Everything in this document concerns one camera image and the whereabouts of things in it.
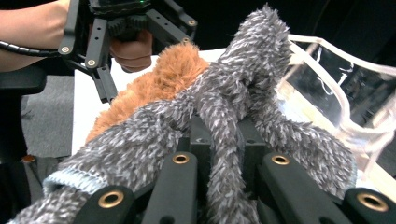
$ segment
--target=fuzzy gray fabric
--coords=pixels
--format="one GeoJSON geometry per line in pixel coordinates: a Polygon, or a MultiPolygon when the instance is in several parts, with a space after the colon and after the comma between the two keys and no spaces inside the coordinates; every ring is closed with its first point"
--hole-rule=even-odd
{"type": "Polygon", "coordinates": [[[236,124],[245,116],[274,150],[291,155],[322,189],[343,197],[355,181],[352,154],[327,132],[289,121],[278,109],[275,86],[289,59],[288,27],[276,12],[265,6],[251,13],[225,53],[190,88],[175,100],[141,107],[63,161],[44,182],[46,197],[13,223],[71,223],[90,194],[104,186],[146,186],[189,133],[194,111],[213,138],[205,222],[259,222],[255,202],[243,191],[237,147],[236,124]]]}

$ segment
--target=black cable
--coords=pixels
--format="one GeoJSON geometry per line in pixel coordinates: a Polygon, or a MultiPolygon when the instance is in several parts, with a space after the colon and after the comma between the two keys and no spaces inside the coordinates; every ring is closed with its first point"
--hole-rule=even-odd
{"type": "Polygon", "coordinates": [[[13,53],[32,56],[32,57],[43,57],[43,58],[56,58],[61,57],[57,49],[28,49],[24,47],[19,47],[13,44],[0,40],[0,49],[10,51],[13,53]]]}

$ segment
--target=orange fur fabric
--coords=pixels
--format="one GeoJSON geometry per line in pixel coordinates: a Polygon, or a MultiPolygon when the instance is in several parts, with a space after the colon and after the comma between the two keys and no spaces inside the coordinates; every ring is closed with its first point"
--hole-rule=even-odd
{"type": "Polygon", "coordinates": [[[127,85],[113,100],[111,107],[101,112],[87,137],[87,142],[128,119],[138,107],[157,100],[171,100],[187,89],[208,67],[193,44],[177,44],[165,49],[152,72],[127,85]]]}

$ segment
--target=gray floor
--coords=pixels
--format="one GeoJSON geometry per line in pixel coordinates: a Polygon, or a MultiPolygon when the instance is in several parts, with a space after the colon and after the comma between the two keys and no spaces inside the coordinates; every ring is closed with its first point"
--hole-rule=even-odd
{"type": "MultiPolygon", "coordinates": [[[[39,157],[61,158],[71,153],[73,130],[73,77],[48,77],[46,89],[28,97],[23,111],[23,129],[29,153],[39,157]]],[[[41,183],[56,167],[58,160],[45,158],[27,167],[32,199],[42,197],[41,183]]],[[[378,163],[396,175],[396,141],[384,150],[378,163]]]]}

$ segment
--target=furry stuffed toy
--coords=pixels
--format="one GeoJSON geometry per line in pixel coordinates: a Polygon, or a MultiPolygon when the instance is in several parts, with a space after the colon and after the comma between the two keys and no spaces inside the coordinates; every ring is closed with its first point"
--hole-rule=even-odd
{"type": "Polygon", "coordinates": [[[258,223],[244,192],[237,122],[250,116],[274,150],[295,158],[331,194],[343,197],[355,183],[350,151],[327,132],[287,120],[275,87],[290,60],[288,27],[268,6],[252,12],[230,46],[173,100],[139,107],[127,120],[92,139],[44,181],[45,198],[11,223],[71,223],[97,190],[122,185],[133,191],[154,181],[163,158],[190,131],[197,113],[212,134],[212,168],[204,223],[258,223]]]}
{"type": "Polygon", "coordinates": [[[138,107],[157,100],[171,100],[186,90],[209,64],[190,43],[171,46],[160,53],[152,70],[127,85],[107,111],[96,119],[87,142],[109,127],[127,120],[138,107]]]}

